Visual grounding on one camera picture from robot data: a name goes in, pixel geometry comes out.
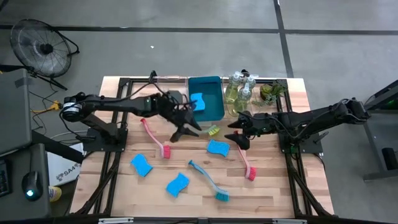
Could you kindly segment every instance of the blue brush handle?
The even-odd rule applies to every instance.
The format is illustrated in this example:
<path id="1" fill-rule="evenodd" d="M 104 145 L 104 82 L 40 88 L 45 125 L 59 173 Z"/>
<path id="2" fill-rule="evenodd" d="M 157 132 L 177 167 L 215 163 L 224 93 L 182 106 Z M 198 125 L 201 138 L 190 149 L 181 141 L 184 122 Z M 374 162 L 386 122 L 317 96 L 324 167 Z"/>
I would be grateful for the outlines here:
<path id="1" fill-rule="evenodd" d="M 219 187 L 217 187 L 217 185 L 214 183 L 213 179 L 209 176 L 209 174 L 202 167 L 200 167 L 200 166 L 196 165 L 195 163 L 193 163 L 192 160 L 189 161 L 188 164 L 193 166 L 193 168 L 195 168 L 197 171 L 201 172 L 205 177 L 207 177 L 207 179 L 210 181 L 211 185 L 213 186 L 213 188 L 217 192 L 225 192 L 225 190 L 222 190 Z"/>

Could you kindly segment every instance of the pink brush handle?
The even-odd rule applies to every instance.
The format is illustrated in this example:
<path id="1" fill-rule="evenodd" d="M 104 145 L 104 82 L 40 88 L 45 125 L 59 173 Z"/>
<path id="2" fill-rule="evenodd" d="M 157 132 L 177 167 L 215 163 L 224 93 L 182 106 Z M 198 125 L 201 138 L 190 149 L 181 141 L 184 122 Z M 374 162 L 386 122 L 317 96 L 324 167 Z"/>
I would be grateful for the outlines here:
<path id="1" fill-rule="evenodd" d="M 244 163 L 246 164 L 246 175 L 245 175 L 245 178 L 249 178 L 249 176 L 250 176 L 250 164 L 249 164 L 249 161 L 246 159 L 246 151 L 242 150 L 238 145 L 236 145 L 236 147 L 238 147 L 239 153 L 240 153 Z"/>
<path id="2" fill-rule="evenodd" d="M 163 158 L 163 157 L 164 157 L 164 150 L 163 150 L 163 145 L 162 145 L 162 143 L 160 143 L 160 142 L 155 138 L 155 136 L 151 133 L 151 131 L 150 131 L 149 128 L 148 128 L 147 121 L 146 121 L 144 118 L 141 119 L 141 122 L 143 123 L 144 128 L 145 128 L 145 130 L 147 131 L 147 133 L 149 134 L 149 136 L 150 136 L 150 137 L 152 138 L 152 140 L 154 140 L 154 142 L 156 142 L 156 144 L 159 146 L 159 148 L 160 148 L 160 153 L 161 153 L 162 158 Z"/>

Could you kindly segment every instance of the glowing light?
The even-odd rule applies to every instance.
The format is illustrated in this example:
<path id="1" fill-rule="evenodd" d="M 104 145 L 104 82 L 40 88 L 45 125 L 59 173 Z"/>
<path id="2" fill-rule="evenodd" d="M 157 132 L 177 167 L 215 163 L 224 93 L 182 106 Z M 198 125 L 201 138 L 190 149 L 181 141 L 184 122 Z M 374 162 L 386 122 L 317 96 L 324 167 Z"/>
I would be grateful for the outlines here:
<path id="1" fill-rule="evenodd" d="M 32 190 L 28 190 L 27 192 L 26 192 L 26 194 L 28 195 L 28 196 L 33 196 L 33 191 Z"/>

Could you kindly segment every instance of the yellow cable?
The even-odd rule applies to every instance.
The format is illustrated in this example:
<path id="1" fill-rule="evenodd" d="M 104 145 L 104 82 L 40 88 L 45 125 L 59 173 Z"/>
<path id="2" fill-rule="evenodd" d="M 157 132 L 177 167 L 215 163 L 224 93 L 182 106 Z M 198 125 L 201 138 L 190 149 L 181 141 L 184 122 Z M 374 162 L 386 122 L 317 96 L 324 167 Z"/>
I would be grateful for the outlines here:
<path id="1" fill-rule="evenodd" d="M 50 110 L 59 110 L 60 109 L 60 105 L 59 105 L 59 101 L 55 100 L 54 103 L 47 109 L 45 110 L 32 110 L 33 113 L 42 113 L 42 112 L 46 112 L 46 111 L 50 111 Z"/>

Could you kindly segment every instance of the brush bristles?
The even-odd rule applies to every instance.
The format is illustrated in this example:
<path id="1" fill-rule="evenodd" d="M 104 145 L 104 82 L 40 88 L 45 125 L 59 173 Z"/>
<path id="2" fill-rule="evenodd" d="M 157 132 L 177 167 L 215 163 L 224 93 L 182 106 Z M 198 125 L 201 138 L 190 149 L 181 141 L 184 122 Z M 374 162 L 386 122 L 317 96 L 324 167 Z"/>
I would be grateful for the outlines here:
<path id="1" fill-rule="evenodd" d="M 219 127 L 215 127 L 212 130 L 209 131 L 209 136 L 213 136 L 215 134 L 217 134 L 220 131 Z"/>
<path id="2" fill-rule="evenodd" d="M 170 159 L 170 154 L 171 154 L 170 146 L 163 146 L 163 157 L 165 159 Z"/>
<path id="3" fill-rule="evenodd" d="M 254 178 L 256 178 L 256 168 L 250 167 L 250 174 L 248 179 L 254 181 Z"/>
<path id="4" fill-rule="evenodd" d="M 220 200 L 220 201 L 223 201 L 223 202 L 228 202 L 229 201 L 229 194 L 228 194 L 228 192 L 224 192 L 224 193 L 217 192 L 216 193 L 216 199 Z"/>

